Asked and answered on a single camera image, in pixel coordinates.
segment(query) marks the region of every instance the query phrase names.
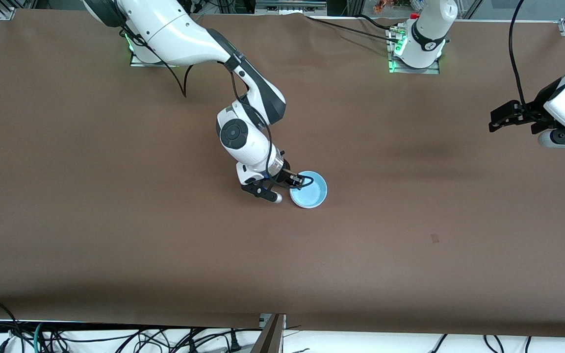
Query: brown table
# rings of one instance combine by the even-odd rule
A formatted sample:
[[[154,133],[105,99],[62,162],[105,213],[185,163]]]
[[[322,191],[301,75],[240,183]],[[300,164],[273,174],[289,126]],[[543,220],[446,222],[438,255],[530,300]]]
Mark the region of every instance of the brown table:
[[[194,67],[184,99],[89,14],[18,11],[0,22],[0,301],[18,317],[565,335],[565,150],[487,130],[517,98],[507,23],[455,23],[439,76],[390,74],[381,40],[301,15],[201,23],[285,94],[274,142],[327,200],[240,190],[215,136],[222,65]],[[533,98],[565,38],[515,35]]]

